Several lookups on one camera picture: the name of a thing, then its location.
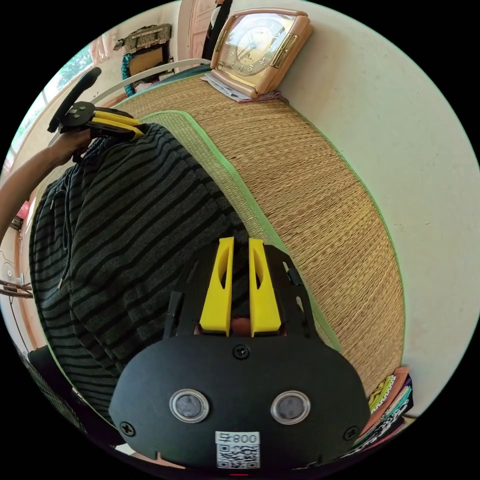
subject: drawstring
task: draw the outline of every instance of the drawstring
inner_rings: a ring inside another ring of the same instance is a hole
[[[70,178],[71,175],[66,175],[65,181],[63,184],[56,190],[53,194],[53,198],[50,204],[50,210],[54,207],[55,200],[58,195],[64,195],[64,222],[63,222],[63,232],[62,232],[62,246],[63,250],[66,251],[66,263],[63,273],[61,274],[60,281],[58,282],[58,290],[62,287],[62,283],[67,276],[67,273],[70,268],[70,261],[72,259],[72,224],[70,223]]]

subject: fan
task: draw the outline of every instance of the fan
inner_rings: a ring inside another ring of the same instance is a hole
[[[23,273],[20,274],[20,277],[15,276],[15,268],[8,261],[1,266],[0,285],[2,286],[2,290],[0,290],[0,294],[2,295],[27,299],[32,298],[32,287],[30,283],[25,284]]]

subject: qr code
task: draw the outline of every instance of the qr code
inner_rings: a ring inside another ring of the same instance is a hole
[[[217,467],[220,469],[260,468],[260,445],[216,446]]]

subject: cable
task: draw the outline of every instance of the cable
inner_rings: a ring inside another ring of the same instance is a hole
[[[12,264],[12,265],[14,264],[12,261],[10,261],[10,260],[5,256],[3,250],[0,250],[0,254],[3,255],[3,259],[4,259],[6,262],[8,262],[9,264]]]
[[[12,296],[9,297],[9,303],[10,303],[11,314],[13,315],[13,319],[15,320],[15,325],[18,330],[18,334],[20,335],[23,346],[25,347],[25,351],[28,352],[29,349],[27,348],[27,344],[25,343],[24,336],[22,335],[22,332],[20,331],[19,323],[17,322],[17,317],[15,316],[14,307],[13,307],[14,298]]]

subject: clock face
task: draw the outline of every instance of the clock face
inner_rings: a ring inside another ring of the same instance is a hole
[[[263,76],[295,17],[252,13],[235,20],[221,50],[217,69],[229,77],[255,86]]]

